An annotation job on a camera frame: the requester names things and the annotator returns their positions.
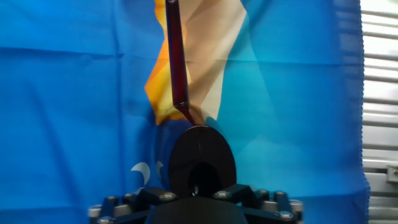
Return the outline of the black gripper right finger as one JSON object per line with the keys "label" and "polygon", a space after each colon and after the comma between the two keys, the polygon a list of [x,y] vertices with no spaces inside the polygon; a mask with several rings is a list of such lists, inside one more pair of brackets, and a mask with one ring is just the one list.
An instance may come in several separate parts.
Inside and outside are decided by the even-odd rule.
{"label": "black gripper right finger", "polygon": [[232,206],[232,214],[242,218],[236,223],[249,224],[301,224],[303,203],[289,199],[287,193],[252,189],[248,185],[236,184],[213,194],[215,200]]}

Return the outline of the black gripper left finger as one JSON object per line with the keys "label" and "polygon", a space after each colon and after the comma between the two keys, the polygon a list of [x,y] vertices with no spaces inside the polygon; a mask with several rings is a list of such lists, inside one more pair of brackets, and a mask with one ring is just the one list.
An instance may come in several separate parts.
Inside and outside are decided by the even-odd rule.
{"label": "black gripper left finger", "polygon": [[147,224],[156,207],[178,200],[177,194],[158,187],[104,198],[88,209],[89,224]]}

